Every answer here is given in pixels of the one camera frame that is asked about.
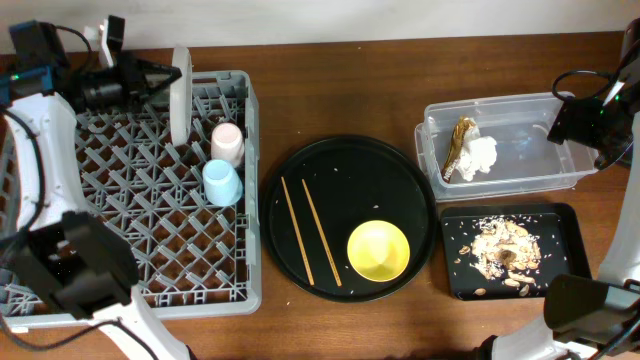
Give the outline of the grey plate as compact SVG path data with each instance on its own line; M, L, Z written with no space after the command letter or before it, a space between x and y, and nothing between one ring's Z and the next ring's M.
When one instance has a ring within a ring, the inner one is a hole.
M173 146L187 143L192 120L192 61L189 49L176 47L172 65L181 71L181 77L170 86L170 135Z

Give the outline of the pink cup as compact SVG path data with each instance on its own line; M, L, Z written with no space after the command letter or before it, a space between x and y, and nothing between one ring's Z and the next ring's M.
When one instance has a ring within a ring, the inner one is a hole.
M244 159L244 136L234 123L218 124L211 135L211 157L229 162L238 168Z

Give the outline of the blue cup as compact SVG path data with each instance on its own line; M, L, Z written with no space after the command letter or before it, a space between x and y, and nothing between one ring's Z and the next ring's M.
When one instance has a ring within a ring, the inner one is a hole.
M219 207L236 204L243 193L243 185L235 168L227 161L214 159L203 167L203 184L207 200Z

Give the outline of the white tissue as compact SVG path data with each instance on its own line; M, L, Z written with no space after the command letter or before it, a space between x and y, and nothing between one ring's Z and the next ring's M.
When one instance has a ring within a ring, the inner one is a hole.
M477 172L488 174L497 160L497 141L491 136L482 136L477 127L468 130L455 169L470 182Z

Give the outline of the brown food wrapper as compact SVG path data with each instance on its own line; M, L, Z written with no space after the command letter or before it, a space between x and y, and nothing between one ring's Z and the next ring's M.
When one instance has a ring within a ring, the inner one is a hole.
M449 183L455 166L459 162L460 153L464 145L464 139L467 134L477 127L475 120L471 117L461 116L457 124L453 128L451 141L446 161L441 169L442 179Z

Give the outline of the rice and mushroom leftovers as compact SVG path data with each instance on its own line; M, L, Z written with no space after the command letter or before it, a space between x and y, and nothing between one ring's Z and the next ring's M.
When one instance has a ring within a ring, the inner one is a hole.
M542 230L557 222L552 216L524 214L460 221L461 233L449 237L456 244L453 277L460 280L462 266L467 265L479 277L471 285L473 297L495 290L519 297L542 295L556 276L551 262L558 260L562 268L568 264L568 258L559 253L558 232L545 235Z

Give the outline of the yellow bowl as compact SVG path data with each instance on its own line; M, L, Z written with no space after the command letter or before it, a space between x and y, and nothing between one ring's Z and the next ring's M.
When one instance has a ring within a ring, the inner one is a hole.
M409 241L404 233L394 224L382 220L360 224L347 242L351 267L372 282L398 278L408 268L410 255Z

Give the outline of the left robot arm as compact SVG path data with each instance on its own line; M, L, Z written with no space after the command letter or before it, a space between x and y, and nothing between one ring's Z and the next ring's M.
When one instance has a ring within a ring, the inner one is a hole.
M77 117L139 107L178 83L177 67L123 47L125 22L110 16L95 52L101 68L73 69L58 25L9 29L17 65L1 76L1 112L14 139L20 186L17 230L1 243L1 265L51 310L86 321L131 359L189 359L143 299L130 245L92 216L75 152Z

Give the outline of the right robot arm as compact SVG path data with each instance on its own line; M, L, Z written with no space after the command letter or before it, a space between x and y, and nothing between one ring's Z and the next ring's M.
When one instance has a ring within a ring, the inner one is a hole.
M617 66L622 31L570 34L486 36L462 45L468 58L460 67L471 73L471 94L494 96L548 90L552 80L572 69L610 71ZM629 170L614 166L579 182L575 190L548 194L566 201L578 215L591 270L596 272L613 241L623 207ZM527 326L542 318L540 299L463 303L453 300L436 306L433 317L415 302L404 325L385 314L387 327L369 320L352 326L353 347L338 357L358 359L464 358L490 335L519 332L532 337Z

